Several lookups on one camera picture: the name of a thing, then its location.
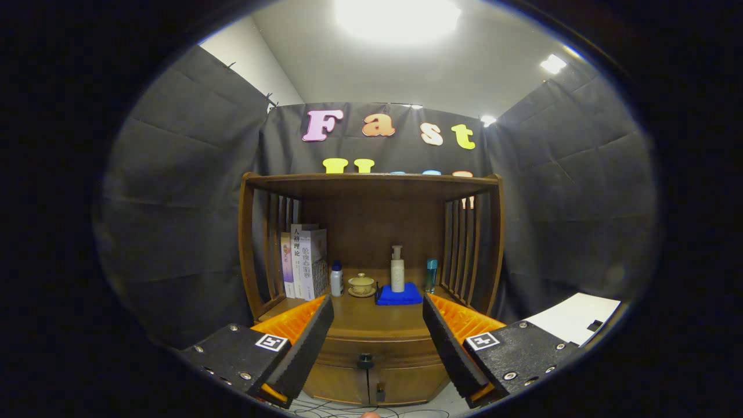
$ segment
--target white paper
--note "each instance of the white paper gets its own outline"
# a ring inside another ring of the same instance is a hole
[[[526,318],[525,321],[531,322],[557,338],[582,346],[599,329],[603,328],[602,324],[596,331],[591,331],[588,326],[596,320],[605,324],[619,303],[618,300],[576,293],[550,309]]]

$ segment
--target lotion bottle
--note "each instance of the lotion bottle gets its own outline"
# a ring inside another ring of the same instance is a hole
[[[333,262],[333,270],[330,273],[330,294],[336,298],[343,295],[343,270],[338,260]]]
[[[392,246],[392,260],[390,261],[391,288],[394,293],[405,291],[405,260],[400,258],[402,245]]]

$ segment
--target ceiling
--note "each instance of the ceiling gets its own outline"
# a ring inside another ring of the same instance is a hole
[[[461,9],[456,29],[418,44],[353,36],[337,24],[334,0],[278,1],[253,20],[306,103],[413,103],[498,117],[551,75],[541,61],[564,54],[561,42],[508,10],[452,3]]]

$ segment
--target wooden shelf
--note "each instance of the wooden shelf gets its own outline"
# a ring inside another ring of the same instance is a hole
[[[246,175],[245,181],[298,200],[382,199],[445,202],[484,193],[498,184],[493,177],[424,176],[421,174],[293,174]]]
[[[297,220],[327,229],[328,262],[339,260],[346,279],[363,272],[380,288],[389,284],[391,246],[402,245],[406,282],[420,291],[426,260],[437,259],[435,294],[487,314],[495,302],[503,257],[500,181],[496,174],[472,178],[246,173],[238,229],[242,276],[253,317],[266,321],[305,302],[285,297],[281,263],[281,233]],[[266,193],[263,200],[254,199],[255,190]],[[475,197],[467,200],[468,205],[460,202],[471,196]],[[262,208],[254,212],[257,204]],[[257,240],[256,214],[263,230]],[[481,249],[483,219],[491,225],[490,245]],[[260,276],[254,241],[262,249],[259,262],[265,268]],[[492,273],[478,275],[480,257],[490,260]],[[331,300],[334,320],[305,392],[361,405],[396,405],[426,402],[446,385],[449,379],[423,320],[421,303],[377,306],[373,296],[355,298],[348,292]],[[372,356],[372,368],[359,368],[361,353]],[[384,402],[377,401],[377,384],[389,390]]]
[[[454,301],[440,286],[436,286],[435,295]],[[328,331],[327,338],[363,339],[364,341],[389,341],[390,339],[414,341],[431,338],[423,321],[422,303],[378,306],[374,303],[374,296],[356,298],[348,292],[344,292],[343,296],[332,298],[332,300],[335,319]],[[286,298],[266,312],[259,320],[266,321],[304,302],[306,300]]]

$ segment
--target floor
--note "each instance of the floor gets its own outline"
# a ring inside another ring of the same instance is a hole
[[[359,418],[364,412],[374,411],[382,418],[448,418],[458,417],[470,410],[459,396],[454,385],[449,383],[431,402],[422,405],[394,408],[354,407],[337,402],[327,402],[307,396],[304,392],[291,404],[290,410],[298,417],[306,418]]]

